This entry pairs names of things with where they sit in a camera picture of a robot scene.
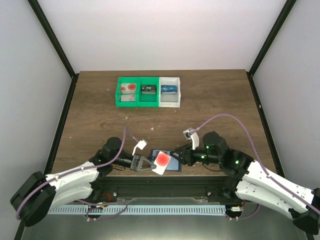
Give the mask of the blue leather card holder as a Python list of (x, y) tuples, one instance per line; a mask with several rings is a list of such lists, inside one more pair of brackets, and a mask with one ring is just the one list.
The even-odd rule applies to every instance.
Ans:
[(156, 150), (156, 149), (152, 149), (150, 151), (150, 156), (148, 157), (148, 159), (152, 162), (155, 161), (155, 158), (157, 157), (158, 153), (162, 151), (164, 153), (166, 153), (167, 155), (170, 156), (170, 162), (168, 164), (168, 166), (166, 167), (165, 171), (172, 171), (172, 172), (181, 172), (182, 171), (182, 164), (179, 163), (176, 159), (174, 159), (173, 157), (171, 157), (170, 155), (170, 151), (166, 151), (166, 150)]

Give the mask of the white card with red dot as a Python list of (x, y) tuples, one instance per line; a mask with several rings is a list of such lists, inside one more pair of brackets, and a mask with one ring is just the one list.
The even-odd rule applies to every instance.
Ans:
[(134, 94), (136, 92), (137, 85), (135, 83), (130, 82), (128, 87), (129, 87), (128, 94)]

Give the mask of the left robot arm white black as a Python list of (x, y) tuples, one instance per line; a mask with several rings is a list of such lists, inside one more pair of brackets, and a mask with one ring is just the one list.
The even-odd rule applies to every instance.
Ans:
[(34, 172), (10, 199), (15, 217), (26, 227), (32, 227), (56, 207), (77, 200), (96, 199), (93, 183), (107, 176), (113, 165), (144, 172), (143, 164), (148, 163), (148, 171), (155, 169), (149, 159), (135, 152), (127, 153), (123, 146), (123, 140), (110, 137), (102, 149), (77, 167), (54, 174)]

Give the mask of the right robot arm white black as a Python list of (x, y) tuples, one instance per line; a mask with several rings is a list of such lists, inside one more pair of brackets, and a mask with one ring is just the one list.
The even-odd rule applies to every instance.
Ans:
[(203, 146), (196, 133), (189, 139), (191, 143), (171, 151), (170, 156), (187, 166), (217, 164), (227, 175), (223, 188), (226, 198), (255, 202), (283, 214), (306, 234), (319, 234), (319, 188), (300, 186), (270, 171), (248, 154), (230, 148), (215, 131), (203, 136)]

